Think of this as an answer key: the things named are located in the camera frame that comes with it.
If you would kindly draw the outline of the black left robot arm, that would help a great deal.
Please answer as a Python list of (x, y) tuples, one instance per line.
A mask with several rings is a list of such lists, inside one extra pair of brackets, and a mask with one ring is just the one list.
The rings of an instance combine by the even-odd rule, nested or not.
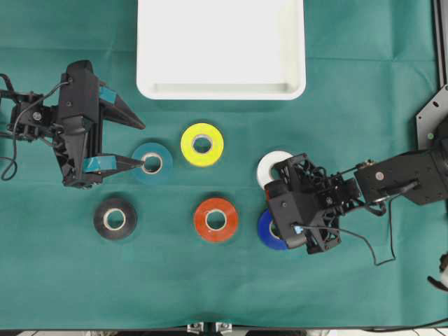
[(102, 183), (107, 176), (140, 167), (141, 161), (111, 154), (110, 169), (87, 171), (85, 162), (105, 159), (102, 152), (102, 130), (105, 120), (144, 129), (143, 121), (130, 107), (108, 88), (98, 77), (88, 71), (66, 72), (52, 89), (59, 94), (56, 106), (45, 106), (49, 94), (21, 93), (13, 89), (10, 78), (2, 74), (6, 89), (2, 99), (14, 102), (7, 132), (2, 137), (32, 142), (41, 139), (52, 149), (66, 187), (88, 189)]

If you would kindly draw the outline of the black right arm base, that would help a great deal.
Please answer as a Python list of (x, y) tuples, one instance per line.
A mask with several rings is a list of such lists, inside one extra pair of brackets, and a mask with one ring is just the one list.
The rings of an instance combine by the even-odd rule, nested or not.
[(444, 85), (416, 115), (416, 137), (419, 150), (433, 145), (438, 125), (447, 117), (447, 85)]

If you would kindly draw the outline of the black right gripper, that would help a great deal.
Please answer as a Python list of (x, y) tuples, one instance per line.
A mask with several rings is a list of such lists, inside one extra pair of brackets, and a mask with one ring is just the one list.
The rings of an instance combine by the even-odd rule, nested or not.
[(359, 206), (361, 196), (354, 179), (343, 179), (341, 174), (327, 175), (323, 167), (316, 166), (306, 154), (296, 155), (276, 163), (278, 179), (292, 191), (312, 193), (324, 208), (323, 225), (319, 228), (326, 252), (342, 241), (340, 217)]

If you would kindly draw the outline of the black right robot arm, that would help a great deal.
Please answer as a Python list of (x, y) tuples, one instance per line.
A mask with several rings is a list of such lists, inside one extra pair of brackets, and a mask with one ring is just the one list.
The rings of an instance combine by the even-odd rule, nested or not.
[(365, 209), (386, 213), (386, 202), (403, 196), (417, 205), (447, 198), (447, 136), (437, 136), (424, 150), (406, 152), (382, 162), (364, 161), (353, 178), (327, 174), (306, 154), (274, 166), (279, 178), (264, 189), (280, 239), (288, 249), (306, 246), (309, 254), (341, 242), (340, 217)]

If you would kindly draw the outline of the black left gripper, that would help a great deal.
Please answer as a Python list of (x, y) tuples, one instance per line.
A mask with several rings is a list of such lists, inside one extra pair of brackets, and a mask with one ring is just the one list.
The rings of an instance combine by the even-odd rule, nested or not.
[(144, 165), (142, 160), (115, 154), (102, 155), (102, 118), (138, 130), (144, 122), (119, 94), (99, 82), (99, 104), (76, 111), (75, 106), (52, 107), (52, 147), (65, 187), (90, 189), (103, 182), (100, 174), (117, 174)]

